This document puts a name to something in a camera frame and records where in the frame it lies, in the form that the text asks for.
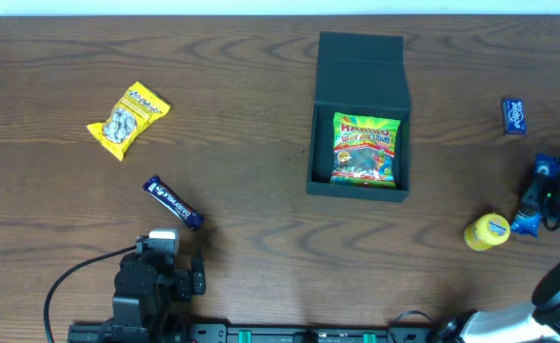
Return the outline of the blue Oreo cookie pack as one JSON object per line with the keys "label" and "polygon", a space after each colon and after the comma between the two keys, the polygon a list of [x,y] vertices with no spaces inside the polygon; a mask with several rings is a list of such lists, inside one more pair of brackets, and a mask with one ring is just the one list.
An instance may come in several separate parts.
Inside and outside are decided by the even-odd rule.
{"label": "blue Oreo cookie pack", "polygon": [[[560,172],[560,162],[556,157],[547,156],[541,153],[536,155],[533,168],[533,176],[542,173],[547,177],[547,181],[551,180]],[[542,220],[542,214],[522,214],[518,211],[514,217],[510,229],[512,233],[538,236],[538,228]]]}

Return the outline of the yellow Mentos bottle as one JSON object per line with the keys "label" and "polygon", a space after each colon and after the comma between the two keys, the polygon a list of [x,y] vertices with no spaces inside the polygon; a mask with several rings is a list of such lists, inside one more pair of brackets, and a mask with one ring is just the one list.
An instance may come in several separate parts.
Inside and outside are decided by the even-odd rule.
{"label": "yellow Mentos bottle", "polygon": [[504,244],[510,238],[510,224],[496,213],[484,214],[463,231],[466,244],[475,251],[486,251]]}

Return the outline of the Haribo worms candy bag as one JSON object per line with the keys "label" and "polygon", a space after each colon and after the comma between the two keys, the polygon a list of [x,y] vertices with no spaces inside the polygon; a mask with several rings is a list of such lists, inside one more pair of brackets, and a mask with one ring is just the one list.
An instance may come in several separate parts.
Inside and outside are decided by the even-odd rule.
{"label": "Haribo worms candy bag", "polygon": [[330,182],[395,189],[393,160],[401,121],[336,112]]}

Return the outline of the dark green box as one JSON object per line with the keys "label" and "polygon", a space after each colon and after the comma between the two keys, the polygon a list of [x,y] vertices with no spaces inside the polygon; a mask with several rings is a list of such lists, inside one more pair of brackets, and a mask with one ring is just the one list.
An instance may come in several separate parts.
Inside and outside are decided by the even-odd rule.
{"label": "dark green box", "polygon": [[[392,203],[410,193],[410,90],[400,36],[323,32],[313,103],[309,194]],[[330,182],[336,112],[400,120],[393,171],[395,189]]]}

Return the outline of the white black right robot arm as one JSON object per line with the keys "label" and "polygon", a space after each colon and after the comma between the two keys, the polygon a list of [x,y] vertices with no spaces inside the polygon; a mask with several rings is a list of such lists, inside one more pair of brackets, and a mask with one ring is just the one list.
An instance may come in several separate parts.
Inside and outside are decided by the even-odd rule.
{"label": "white black right robot arm", "polygon": [[[536,156],[531,183],[505,233],[536,236],[560,230],[560,156]],[[527,303],[502,311],[470,311],[439,325],[429,342],[560,342],[560,262]]]}

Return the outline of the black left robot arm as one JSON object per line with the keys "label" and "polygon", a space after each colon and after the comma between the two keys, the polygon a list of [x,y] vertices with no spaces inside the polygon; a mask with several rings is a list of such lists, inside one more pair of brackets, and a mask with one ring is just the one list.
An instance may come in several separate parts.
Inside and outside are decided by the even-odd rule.
{"label": "black left robot arm", "polygon": [[188,325],[172,308],[206,292],[204,258],[196,250],[190,268],[177,270],[178,239],[140,236],[114,277],[113,317],[101,324],[98,342],[186,343]]}

